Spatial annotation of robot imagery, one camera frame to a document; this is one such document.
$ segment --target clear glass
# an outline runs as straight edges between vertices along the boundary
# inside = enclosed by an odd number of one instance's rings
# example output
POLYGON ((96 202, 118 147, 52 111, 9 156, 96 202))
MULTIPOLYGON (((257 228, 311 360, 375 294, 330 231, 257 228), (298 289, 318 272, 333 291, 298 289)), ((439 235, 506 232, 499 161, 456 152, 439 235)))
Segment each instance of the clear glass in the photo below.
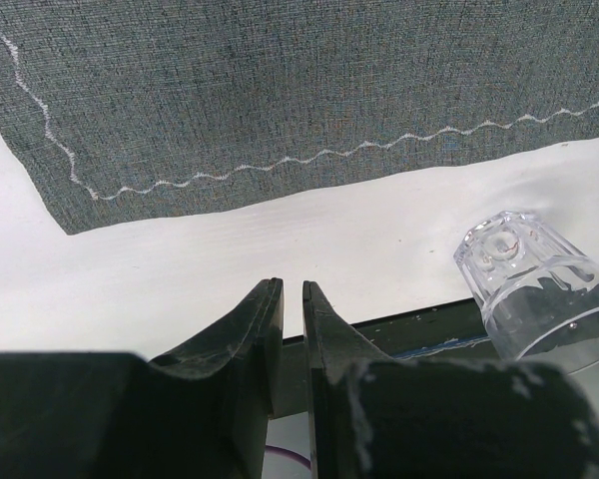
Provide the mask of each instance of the clear glass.
POLYGON ((537 215, 515 212, 470 230, 454 259, 499 355, 561 366, 599 414, 599 265, 537 215))

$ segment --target wavy white thread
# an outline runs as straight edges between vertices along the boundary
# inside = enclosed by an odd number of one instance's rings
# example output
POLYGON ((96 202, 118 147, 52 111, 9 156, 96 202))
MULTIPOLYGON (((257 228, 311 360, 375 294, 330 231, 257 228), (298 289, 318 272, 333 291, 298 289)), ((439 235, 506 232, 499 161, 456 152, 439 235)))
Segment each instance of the wavy white thread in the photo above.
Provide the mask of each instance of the wavy white thread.
POLYGON ((76 185, 79 185, 82 188, 84 188, 85 190, 87 190, 93 200, 105 200, 105 201, 114 200, 119 195, 121 195, 123 192, 133 192, 133 193, 137 193, 139 195, 146 195, 147 193, 150 193, 156 187, 161 186, 161 185, 171 186, 171 187, 175 187, 175 188, 186 188, 194 180, 199 180, 199 179, 203 179, 203 178, 208 178, 211 180, 216 180, 218 182, 222 182, 222 181, 228 179, 234 173, 241 172, 243 170, 257 170, 260 172, 269 172, 273 168, 278 167, 279 165, 283 165, 284 163, 299 163, 301 165, 307 165, 309 163, 314 162, 319 157, 322 157, 324 155, 336 155, 338 157, 347 158, 347 157, 353 155, 354 153, 358 152, 359 150, 362 150, 365 148, 381 148, 383 150, 389 150, 392 147, 394 147, 396 144, 398 144, 404 140, 411 139, 411 140, 418 140, 421 142, 429 142, 432 139, 434 139, 435 137, 438 137, 439 135, 442 135, 444 133, 456 133, 458 135, 467 137, 467 136, 475 133, 477 130, 480 130, 485 127, 495 127, 495 128, 499 128, 501 130, 509 130, 514 125, 516 125, 517 123, 520 123, 520 122, 532 121, 535 123, 543 124, 543 123, 549 122, 550 120, 552 120, 553 118, 555 118, 559 115, 569 115, 571 117, 580 117, 581 115, 583 115, 584 113, 586 113, 590 110, 599 108, 599 102, 597 102, 579 112, 572 112, 566 108, 562 108, 558 112, 555 112, 552 115, 547 116, 546 118, 537 118, 530 114, 526 114, 526 115, 523 115, 523 116, 517 118, 515 121, 506 123, 504 125, 491 122, 490 120, 486 120, 485 122, 480 123, 479 125, 477 125, 474 128, 471 128, 470 130, 459 130, 459 129, 453 128, 453 127, 445 127, 445 128, 442 128, 441 130, 439 130, 438 132, 433 133, 432 135, 425 136, 425 137, 421 137, 421 136, 413 134, 413 133, 405 133, 402 136, 400 136, 399 138, 397 138, 396 140, 394 140, 393 142, 386 143, 386 144, 365 141, 365 142, 361 143, 360 145, 358 145, 357 147, 355 147, 352 150, 349 150, 347 152, 336 152, 335 150, 324 149, 324 150, 321 150, 319 153, 317 153, 314 157, 308 158, 306 160, 300 160, 298 158, 292 158, 292 157, 284 157, 281 160, 279 160, 278 162, 272 163, 265 167, 258 167, 255 165, 239 165, 238 167, 235 167, 232 170, 228 171, 227 173, 225 173, 223 175, 219 175, 219 176, 210 175, 208 173, 198 172, 198 173, 195 173, 188 180, 181 182, 181 183, 169 182, 167 180, 158 180, 155 183, 153 183, 150 187, 148 187, 144 190, 137 190, 137 189, 134 189, 131 187, 121 187, 118 189, 118 191, 114 195, 110 195, 108 197, 103 197, 98 192, 93 190, 91 187, 89 187, 87 184, 85 184, 78 178, 78 176, 76 174, 76 154, 73 151, 71 151, 67 146, 63 145, 51 131, 51 115, 49 114, 49 107, 31 91, 29 86, 27 86, 27 84, 24 82, 22 73, 20 72, 20 59, 18 57, 18 47, 11 40, 9 40, 1 31, 0 31, 0 40, 2 40, 2 42, 9 49, 9 53, 11 55, 11 60, 13 62, 13 66, 14 66, 16 84, 24 92, 26 92, 31 97, 31 99, 42 110, 42 115, 44 116, 44 136, 45 136, 45 138, 47 138, 50 142, 52 142, 54 145, 56 145, 60 150, 62 150, 65 153, 65 155, 69 159, 69 164, 71 166, 71 173, 69 175, 70 180, 73 183, 75 183, 76 185))

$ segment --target dark gray placemat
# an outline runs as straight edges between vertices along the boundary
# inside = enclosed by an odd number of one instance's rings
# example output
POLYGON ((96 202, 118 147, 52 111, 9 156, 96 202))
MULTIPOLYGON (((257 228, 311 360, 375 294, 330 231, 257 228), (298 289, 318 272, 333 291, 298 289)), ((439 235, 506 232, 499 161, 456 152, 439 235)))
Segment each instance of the dark gray placemat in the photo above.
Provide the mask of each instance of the dark gray placemat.
POLYGON ((69 234, 593 138, 599 1, 0 0, 0 131, 69 234))

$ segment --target plastic tumbler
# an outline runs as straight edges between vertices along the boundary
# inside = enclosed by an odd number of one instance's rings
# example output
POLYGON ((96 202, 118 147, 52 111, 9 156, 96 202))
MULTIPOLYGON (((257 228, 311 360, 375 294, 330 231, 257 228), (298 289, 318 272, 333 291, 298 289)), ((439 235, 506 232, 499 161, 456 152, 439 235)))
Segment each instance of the plastic tumbler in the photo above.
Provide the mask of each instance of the plastic tumbler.
POLYGON ((455 256, 503 359, 559 365, 599 415, 599 265, 537 215, 502 212, 455 256))

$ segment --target fabric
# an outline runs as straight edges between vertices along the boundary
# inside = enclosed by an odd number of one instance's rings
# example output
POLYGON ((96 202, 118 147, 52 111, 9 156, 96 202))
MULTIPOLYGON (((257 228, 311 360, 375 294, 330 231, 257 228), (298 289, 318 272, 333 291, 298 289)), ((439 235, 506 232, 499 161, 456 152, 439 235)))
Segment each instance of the fabric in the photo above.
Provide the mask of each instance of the fabric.
POLYGON ((69 234, 598 137, 599 1, 0 0, 0 132, 69 234))

